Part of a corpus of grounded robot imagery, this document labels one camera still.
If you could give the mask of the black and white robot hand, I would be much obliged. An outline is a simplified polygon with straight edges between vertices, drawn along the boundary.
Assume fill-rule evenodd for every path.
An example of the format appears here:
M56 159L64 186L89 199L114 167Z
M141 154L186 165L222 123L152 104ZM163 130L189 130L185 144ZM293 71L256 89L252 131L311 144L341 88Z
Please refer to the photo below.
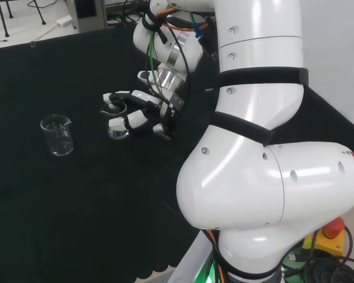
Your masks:
M107 120L107 134L113 140L147 132L170 140L184 107L184 101L171 91L166 100L140 90L105 93L102 99L100 113Z

